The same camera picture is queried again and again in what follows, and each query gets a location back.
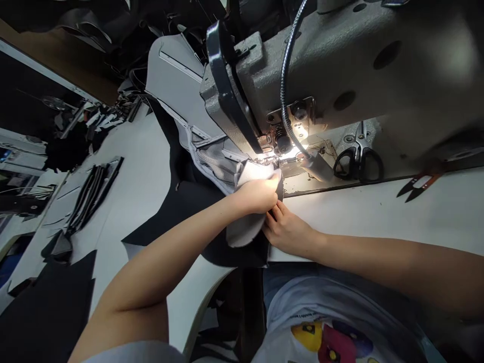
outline cut leather panel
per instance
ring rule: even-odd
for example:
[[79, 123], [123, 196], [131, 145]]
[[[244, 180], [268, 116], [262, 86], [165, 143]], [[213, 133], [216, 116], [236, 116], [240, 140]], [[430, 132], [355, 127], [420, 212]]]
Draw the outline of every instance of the cut leather panel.
[[[158, 212], [123, 239], [124, 243], [147, 246], [178, 223], [224, 197], [214, 184], [193, 165], [190, 154], [178, 142], [174, 119], [156, 99], [149, 99], [163, 133], [170, 144], [170, 189]], [[247, 246], [233, 249], [227, 244], [225, 229], [203, 250], [209, 262], [226, 267], [263, 267], [269, 241], [260, 232]]]

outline scissors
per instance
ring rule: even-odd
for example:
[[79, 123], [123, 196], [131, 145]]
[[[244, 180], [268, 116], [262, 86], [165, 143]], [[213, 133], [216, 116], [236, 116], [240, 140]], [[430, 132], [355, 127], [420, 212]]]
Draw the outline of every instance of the scissors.
[[[349, 158], [346, 167], [341, 164], [341, 159], [344, 157]], [[378, 176], [376, 178], [368, 176], [369, 159], [372, 159], [377, 165], [376, 171]], [[343, 180], [356, 179], [362, 184], [375, 184], [383, 180], [383, 161], [378, 153], [368, 145], [367, 127], [364, 121], [361, 121], [356, 129], [353, 145], [338, 155], [333, 170], [334, 175], [338, 178]]]

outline person's right hand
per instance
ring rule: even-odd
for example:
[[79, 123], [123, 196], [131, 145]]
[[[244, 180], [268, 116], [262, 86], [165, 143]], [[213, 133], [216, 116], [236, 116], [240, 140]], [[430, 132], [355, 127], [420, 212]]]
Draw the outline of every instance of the person's right hand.
[[291, 213], [281, 201], [277, 201], [272, 211], [276, 218], [266, 213], [266, 222], [262, 227], [271, 245], [290, 255], [312, 260], [323, 234]]

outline industrial sewing machine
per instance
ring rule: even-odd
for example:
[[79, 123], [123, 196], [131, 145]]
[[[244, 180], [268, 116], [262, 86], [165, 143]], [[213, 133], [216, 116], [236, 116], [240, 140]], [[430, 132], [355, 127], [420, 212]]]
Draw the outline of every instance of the industrial sewing machine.
[[[363, 120], [385, 180], [435, 160], [447, 170], [484, 165], [483, 19], [481, 2], [471, 0], [318, 1], [316, 11], [302, 14], [287, 62], [286, 117], [294, 138], [280, 96], [291, 26], [266, 41], [256, 32], [234, 45], [217, 22], [207, 32], [200, 95], [243, 155], [279, 163], [288, 194], [354, 184], [327, 171]], [[153, 47], [163, 58], [163, 48]], [[317, 159], [309, 168], [298, 144]]]

